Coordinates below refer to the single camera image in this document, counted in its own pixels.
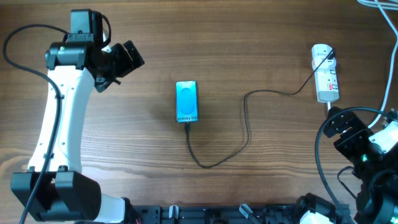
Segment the smartphone with blue screen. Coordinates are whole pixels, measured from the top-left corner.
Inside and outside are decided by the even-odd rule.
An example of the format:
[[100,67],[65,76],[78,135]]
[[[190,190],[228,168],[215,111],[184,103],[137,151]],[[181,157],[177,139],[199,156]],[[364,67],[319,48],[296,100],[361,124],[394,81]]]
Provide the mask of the smartphone with blue screen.
[[178,123],[198,121],[198,94],[196,81],[180,81],[175,84],[176,120]]

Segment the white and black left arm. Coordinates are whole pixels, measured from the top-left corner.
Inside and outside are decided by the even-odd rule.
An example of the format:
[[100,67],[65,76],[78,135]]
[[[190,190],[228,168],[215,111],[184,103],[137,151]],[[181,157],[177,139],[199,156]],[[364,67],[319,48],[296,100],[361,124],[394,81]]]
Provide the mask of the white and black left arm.
[[92,91],[105,91],[144,64],[131,41],[110,41],[106,16],[75,9],[70,31],[46,51],[49,91],[39,140],[27,170],[11,179],[23,214],[38,222],[141,222],[129,199],[102,193],[99,183],[81,172],[81,138]]

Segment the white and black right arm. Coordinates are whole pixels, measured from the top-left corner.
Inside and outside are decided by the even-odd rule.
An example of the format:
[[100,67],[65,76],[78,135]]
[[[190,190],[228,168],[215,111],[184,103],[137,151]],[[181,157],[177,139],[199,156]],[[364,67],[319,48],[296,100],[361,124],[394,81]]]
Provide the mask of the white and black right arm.
[[[386,113],[364,107],[384,116],[382,130],[374,133],[356,115],[357,107],[332,107],[315,138],[315,163],[325,190],[332,201],[314,194],[301,196],[294,211],[297,223],[397,223],[397,111]],[[356,215],[337,200],[328,185],[320,160],[320,140],[339,135],[333,145],[350,161],[353,175],[359,179],[360,192],[354,196]]]

